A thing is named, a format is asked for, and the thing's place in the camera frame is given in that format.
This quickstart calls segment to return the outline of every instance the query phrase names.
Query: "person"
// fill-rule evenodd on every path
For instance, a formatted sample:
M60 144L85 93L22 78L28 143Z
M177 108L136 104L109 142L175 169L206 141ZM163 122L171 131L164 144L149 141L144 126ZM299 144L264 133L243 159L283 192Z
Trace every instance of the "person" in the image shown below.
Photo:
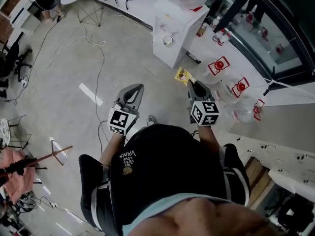
M153 116L147 126L126 145L114 133L99 160L125 236L278 235L244 206L249 179L233 144L220 147L210 126L198 127L200 141Z
M44 22L45 22L45 23L49 24L49 23L54 22L55 19L50 16L49 10L44 10L43 8L41 8L41 7L37 4L37 2L36 2L35 0L30 0L30 1L32 2L32 4L33 4L35 7L37 7L37 8L41 11L41 13L42 13L42 15L43 15L43 17L44 17L44 20L45 20ZM57 4L55 10L56 10L56 12L60 15L60 17L61 17L62 19L66 17L66 12L62 9L62 6L61 6L60 2L58 2L58 4Z

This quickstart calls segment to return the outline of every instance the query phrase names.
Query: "metal stand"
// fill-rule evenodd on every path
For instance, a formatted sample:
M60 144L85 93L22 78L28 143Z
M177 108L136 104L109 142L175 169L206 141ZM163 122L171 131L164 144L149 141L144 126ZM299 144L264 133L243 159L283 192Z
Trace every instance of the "metal stand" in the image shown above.
M25 147L29 144L29 140L31 138L31 134L27 134L27 135L23 135L21 136L21 139L18 139L17 137L15 137L12 132L12 128L18 128L19 127L19 124L20 124L20 121L21 119L26 116L26 115L23 115L23 116L19 116L19 117L16 117L16 118L13 118L11 120L8 120L8 125L9 125L9 129L10 129L10 133L11 133L11 139L10 139L10 144L11 143L19 143L20 145L19 146L13 146L13 145L8 145L9 148L21 148L22 150L25 149ZM13 121L18 119L18 122L16 124L13 124Z
M93 4L94 12L92 12L91 14L88 14L88 13L79 5L78 2L76 3L77 7L75 7L75 12L76 12L76 14L77 14L77 17L78 17L78 20L79 20L80 23L89 24L89 25L94 25L94 24L90 24L90 23L83 22L84 19L86 19L87 17L89 17L89 18L91 18L91 20L92 20L98 27L100 27L100 26L101 26L101 23L102 23L102 15L103 15L103 8L104 8L104 7L103 7L103 5L101 4L101 2L100 2L99 0L97 0L97 2L95 2L94 0L91 0L91 1L92 1L92 4ZM97 10L95 9L95 3L97 3L97 4L100 6L100 8L97 9ZM86 16L85 16L84 18L82 18L82 19L80 19L78 8L80 8L80 9L86 14ZM96 12L99 11L99 10L101 10L101 13L100 13L100 17L99 17L99 19L98 19L98 16L97 16L97 13L96 13Z

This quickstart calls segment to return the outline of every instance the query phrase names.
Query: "chair leg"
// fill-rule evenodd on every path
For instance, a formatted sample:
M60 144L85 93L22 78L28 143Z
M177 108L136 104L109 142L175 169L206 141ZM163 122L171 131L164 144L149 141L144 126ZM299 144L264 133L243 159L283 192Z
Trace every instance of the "chair leg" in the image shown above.
M25 145L23 146L22 150L24 150L27 145L29 145L28 141L25 143Z

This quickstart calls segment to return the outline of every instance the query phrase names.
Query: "person's right arm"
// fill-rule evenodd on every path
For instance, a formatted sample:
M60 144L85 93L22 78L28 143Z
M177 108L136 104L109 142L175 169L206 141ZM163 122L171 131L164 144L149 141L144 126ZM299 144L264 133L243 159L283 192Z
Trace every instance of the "person's right arm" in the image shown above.
M199 126L200 142L205 145L213 154L218 153L220 145L210 126Z
M99 159L102 165L110 167L113 156L116 153L123 151L125 138L125 136L116 133L113 134L112 138L109 141L109 144L107 145L102 156Z

